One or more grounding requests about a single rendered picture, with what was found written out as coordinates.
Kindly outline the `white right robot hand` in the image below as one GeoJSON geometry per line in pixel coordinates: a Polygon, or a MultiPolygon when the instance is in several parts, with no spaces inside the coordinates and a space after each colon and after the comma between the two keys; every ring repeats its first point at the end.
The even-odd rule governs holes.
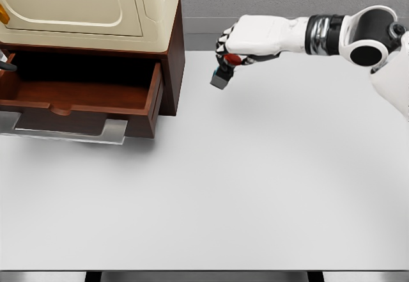
{"type": "Polygon", "coordinates": [[[276,58],[283,50],[281,36],[290,26],[290,20],[284,17],[241,16],[217,40],[215,53],[219,65],[234,68],[276,58]]]}

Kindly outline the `grey switch with red button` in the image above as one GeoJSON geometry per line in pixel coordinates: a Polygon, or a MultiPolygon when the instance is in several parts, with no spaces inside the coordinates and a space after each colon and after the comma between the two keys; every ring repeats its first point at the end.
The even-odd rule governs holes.
{"type": "Polygon", "coordinates": [[[235,67],[242,64],[242,59],[236,54],[216,56],[219,66],[215,69],[210,84],[223,90],[234,75],[235,67]]]}

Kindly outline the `brown wooden drawer silver handle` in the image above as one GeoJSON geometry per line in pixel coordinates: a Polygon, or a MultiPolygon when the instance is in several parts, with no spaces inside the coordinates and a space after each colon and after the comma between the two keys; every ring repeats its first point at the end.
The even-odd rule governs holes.
{"type": "Polygon", "coordinates": [[[0,71],[0,111],[20,113],[17,128],[97,136],[125,120],[126,137],[153,138],[163,93],[154,59],[13,52],[0,71]]]}

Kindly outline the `brown cabinet with cream top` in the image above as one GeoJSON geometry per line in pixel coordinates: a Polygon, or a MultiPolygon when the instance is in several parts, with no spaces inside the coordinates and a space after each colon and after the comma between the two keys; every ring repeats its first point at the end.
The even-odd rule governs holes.
{"type": "Polygon", "coordinates": [[[162,60],[160,111],[175,115],[184,69],[181,0],[0,0],[0,49],[144,53],[162,60]]]}

